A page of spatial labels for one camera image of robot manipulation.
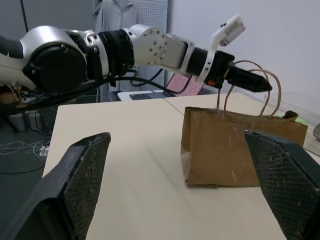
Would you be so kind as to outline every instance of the textured gripper pad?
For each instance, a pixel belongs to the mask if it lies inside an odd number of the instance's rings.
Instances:
[[[80,159],[63,200],[77,240],[85,240],[94,216],[104,173],[110,135],[93,141]]]
[[[262,193],[286,238],[319,239],[320,189],[305,171],[314,160],[298,144],[280,137],[247,131],[245,139]]]

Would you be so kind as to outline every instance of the bag handle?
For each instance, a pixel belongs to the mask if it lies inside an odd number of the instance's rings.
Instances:
[[[240,64],[240,63],[251,63],[253,65],[256,65],[259,69],[263,70],[263,67],[261,65],[255,63],[254,61],[250,61],[250,60],[240,60],[240,61],[236,61],[234,64],[236,65],[236,64]],[[267,80],[267,82],[270,83],[268,74],[266,74],[265,72],[263,74],[264,74],[265,79]],[[263,106],[259,116],[262,116],[264,114],[265,109],[266,109],[266,107],[267,107],[267,105],[269,103],[269,99],[270,99],[270,91],[268,91],[268,97],[267,97],[267,99],[265,101],[265,105]]]
[[[240,60],[240,61],[236,61],[236,62],[234,63],[234,65],[237,65],[237,64],[240,64],[240,63],[251,63],[251,64],[253,64],[253,65],[256,65],[258,68],[263,69],[262,66],[260,66],[260,65],[257,64],[257,63],[255,63],[254,61],[250,61],[250,60]],[[225,72],[224,78],[226,78],[228,72],[229,72],[229,69],[227,69],[227,71]],[[267,80],[267,82],[270,83],[268,75],[267,75],[265,72],[264,72],[263,74],[264,74],[265,79]],[[218,90],[218,99],[217,99],[217,102],[216,102],[216,109],[217,109],[217,110],[219,110],[219,107],[220,107],[220,92],[221,92],[221,89]],[[264,105],[264,107],[262,108],[259,116],[262,116],[262,115],[264,114],[264,111],[265,111],[265,109],[266,109],[266,107],[267,107],[267,105],[268,105],[268,103],[269,103],[269,99],[270,99],[270,91],[268,91],[268,98],[266,99],[265,105]],[[227,107],[227,106],[226,106],[226,102],[224,102],[224,110],[226,110],[226,107]]]
[[[247,61],[247,60],[243,60],[243,61],[239,61],[239,62],[249,62],[249,63],[253,63],[253,64],[255,64],[256,66],[258,66],[258,64],[254,63],[254,62],[251,62],[251,61]],[[281,98],[282,98],[281,84],[280,84],[279,78],[278,78],[273,72],[268,71],[268,70],[265,70],[265,69],[263,69],[261,66],[258,66],[258,67],[259,67],[260,69],[251,69],[251,70],[249,70],[248,72],[262,72],[262,73],[264,73],[265,75],[266,75],[266,74],[269,74],[269,75],[271,75],[271,76],[275,79],[275,81],[276,81],[276,83],[277,83],[277,85],[278,85],[278,103],[277,103],[277,105],[276,105],[275,110],[273,111],[273,113],[271,113],[271,115],[269,116],[269,119],[272,119],[272,117],[275,115],[275,113],[276,113],[276,112],[279,110],[279,108],[280,108]],[[227,93],[227,95],[226,95],[226,97],[225,97],[224,108],[223,108],[224,112],[226,112],[226,110],[227,110],[228,98],[229,98],[232,90],[234,89],[234,87],[235,87],[234,85],[231,86],[229,92]],[[265,102],[265,104],[264,104],[264,106],[263,106],[263,108],[262,108],[262,111],[261,111],[261,113],[260,113],[259,116],[262,116],[262,114],[264,113],[264,111],[265,111],[265,109],[266,109],[266,107],[267,107],[267,105],[268,105],[269,99],[270,99],[270,92],[268,93],[268,98],[267,98],[267,100],[266,100],[266,102]]]

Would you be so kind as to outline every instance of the pink pattern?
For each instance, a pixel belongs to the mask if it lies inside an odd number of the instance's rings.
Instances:
[[[176,94],[176,96],[181,97],[181,96],[196,96],[199,94],[200,90],[202,89],[204,83],[197,83],[195,81],[195,77],[193,76],[191,78],[191,81],[186,88],[186,90],[183,93]],[[170,80],[167,89],[179,92],[181,91],[184,86],[186,85],[188,81],[188,76],[183,76],[179,74],[173,75],[172,79]]]

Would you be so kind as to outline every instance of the table surface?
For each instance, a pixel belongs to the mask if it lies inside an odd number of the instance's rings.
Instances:
[[[212,108],[216,101],[216,95],[207,95],[58,108],[44,175],[71,144],[111,133],[87,240],[285,240],[259,187],[184,183],[184,107]],[[233,93],[228,104],[230,111],[253,115],[261,107],[241,93]]]

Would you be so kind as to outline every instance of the metal coil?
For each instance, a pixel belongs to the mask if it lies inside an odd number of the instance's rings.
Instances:
[[[313,136],[320,140],[320,124],[318,124],[313,130]]]

